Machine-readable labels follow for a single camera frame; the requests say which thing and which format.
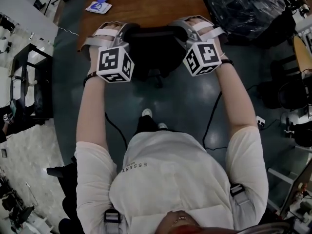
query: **white t-shirt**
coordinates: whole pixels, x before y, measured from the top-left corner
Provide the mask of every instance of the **white t-shirt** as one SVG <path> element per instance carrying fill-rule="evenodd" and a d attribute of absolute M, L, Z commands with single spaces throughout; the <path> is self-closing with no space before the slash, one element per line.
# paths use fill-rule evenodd
<path fill-rule="evenodd" d="M 78 142 L 77 213 L 86 234 L 104 234 L 104 212 L 122 214 L 121 231 L 154 234 L 169 211 L 184 210 L 201 226 L 242 230 L 259 223 L 267 204 L 268 179 L 259 130 L 241 129 L 231 138 L 227 173 L 190 135 L 139 133 L 129 143 L 123 169 L 104 148 Z M 242 184 L 250 202 L 230 195 Z"/>

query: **hand strap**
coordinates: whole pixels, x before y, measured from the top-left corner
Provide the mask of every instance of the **hand strap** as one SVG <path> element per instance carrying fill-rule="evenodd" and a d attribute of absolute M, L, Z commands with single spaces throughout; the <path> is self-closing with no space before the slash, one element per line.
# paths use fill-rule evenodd
<path fill-rule="evenodd" d="M 234 62 L 233 62 L 232 60 L 229 60 L 229 59 L 222 59 L 221 62 L 222 62 L 222 64 L 229 63 L 229 64 L 231 64 L 232 66 L 234 66 Z"/>
<path fill-rule="evenodd" d="M 97 76 L 97 72 L 96 71 L 94 71 L 93 73 L 88 74 L 87 77 L 83 81 L 83 88 L 86 85 L 87 80 L 92 78 L 92 77 L 95 77 L 95 76 Z"/>

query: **blue object on paper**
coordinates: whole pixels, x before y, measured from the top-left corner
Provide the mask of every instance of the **blue object on paper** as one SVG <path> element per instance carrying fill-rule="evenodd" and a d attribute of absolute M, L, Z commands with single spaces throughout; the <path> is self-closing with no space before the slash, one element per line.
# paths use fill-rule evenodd
<path fill-rule="evenodd" d="M 97 0 L 97 3 L 91 6 L 91 9 L 99 10 L 100 8 L 102 8 L 102 4 L 105 3 L 106 1 L 107 0 Z"/>

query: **gray floor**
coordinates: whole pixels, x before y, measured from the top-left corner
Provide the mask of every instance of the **gray floor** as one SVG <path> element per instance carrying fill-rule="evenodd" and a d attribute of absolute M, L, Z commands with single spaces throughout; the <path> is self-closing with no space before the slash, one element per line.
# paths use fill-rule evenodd
<path fill-rule="evenodd" d="M 70 0 L 66 3 L 60 27 L 78 33 L 84 1 Z M 54 50 L 55 127 L 65 164 L 70 163 L 70 158 L 74 155 L 82 81 L 89 69 L 89 63 L 84 56 L 76 52 L 76 40 L 77 36 L 59 30 Z M 223 50 L 234 61 L 246 88 L 270 80 L 271 61 L 293 53 L 286 42 L 270 50 L 253 46 L 224 46 Z M 136 130 L 142 110 L 149 107 L 153 110 L 156 122 L 165 122 L 170 128 L 189 133 L 202 143 L 219 89 L 215 74 L 193 78 L 186 68 L 181 66 L 164 80 L 162 89 L 155 88 L 153 79 L 145 83 L 133 80 L 128 83 L 108 84 L 105 95 L 106 112 L 110 120 L 122 130 L 128 142 Z M 255 88 L 252 88 L 249 94 L 256 114 L 264 118 L 267 125 L 275 119 L 280 119 L 283 109 L 265 108 L 262 101 L 257 98 Z M 108 123 L 106 128 L 110 153 L 120 170 L 126 150 L 119 133 Z M 267 167 L 276 164 L 285 150 L 294 145 L 292 140 L 284 138 L 283 126 L 278 122 L 262 131 L 261 137 Z M 228 124 L 221 100 L 205 143 L 210 148 L 217 148 L 227 146 L 228 142 Z M 208 151 L 223 167 L 225 167 L 225 152 L 226 149 Z"/>

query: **wrist strap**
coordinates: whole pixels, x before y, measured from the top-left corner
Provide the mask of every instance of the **wrist strap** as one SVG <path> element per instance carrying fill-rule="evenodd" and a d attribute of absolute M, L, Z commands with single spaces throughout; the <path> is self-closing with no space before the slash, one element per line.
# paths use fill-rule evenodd
<path fill-rule="evenodd" d="M 93 73 L 88 74 L 87 77 L 83 80 L 83 88 L 86 85 L 87 80 L 92 78 L 92 77 L 95 77 L 95 76 L 97 76 L 97 72 L 96 71 L 94 71 Z"/>
<path fill-rule="evenodd" d="M 231 64 L 232 66 L 234 66 L 234 62 L 233 62 L 232 60 L 229 60 L 229 59 L 222 59 L 221 62 L 222 62 L 222 64 L 229 63 L 229 64 Z"/>

